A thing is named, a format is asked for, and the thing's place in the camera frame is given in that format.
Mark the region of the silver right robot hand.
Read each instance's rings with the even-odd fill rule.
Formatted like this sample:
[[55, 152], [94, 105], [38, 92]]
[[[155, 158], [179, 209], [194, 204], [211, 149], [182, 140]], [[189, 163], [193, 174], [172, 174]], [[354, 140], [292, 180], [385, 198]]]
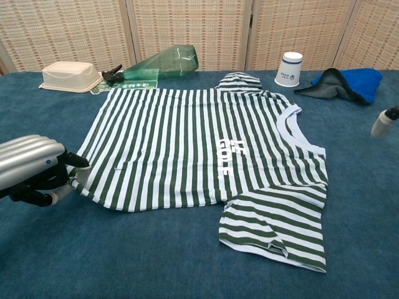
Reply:
[[383, 136], [397, 120], [398, 105], [387, 110], [383, 110], [372, 126], [370, 132], [371, 136], [374, 138]]

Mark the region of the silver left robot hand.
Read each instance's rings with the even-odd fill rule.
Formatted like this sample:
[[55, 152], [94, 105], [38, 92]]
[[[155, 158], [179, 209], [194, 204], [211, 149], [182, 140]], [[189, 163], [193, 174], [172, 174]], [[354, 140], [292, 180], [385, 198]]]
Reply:
[[39, 207], [57, 204], [74, 188], [86, 184], [89, 162], [56, 140], [22, 136], [1, 144], [1, 197]]

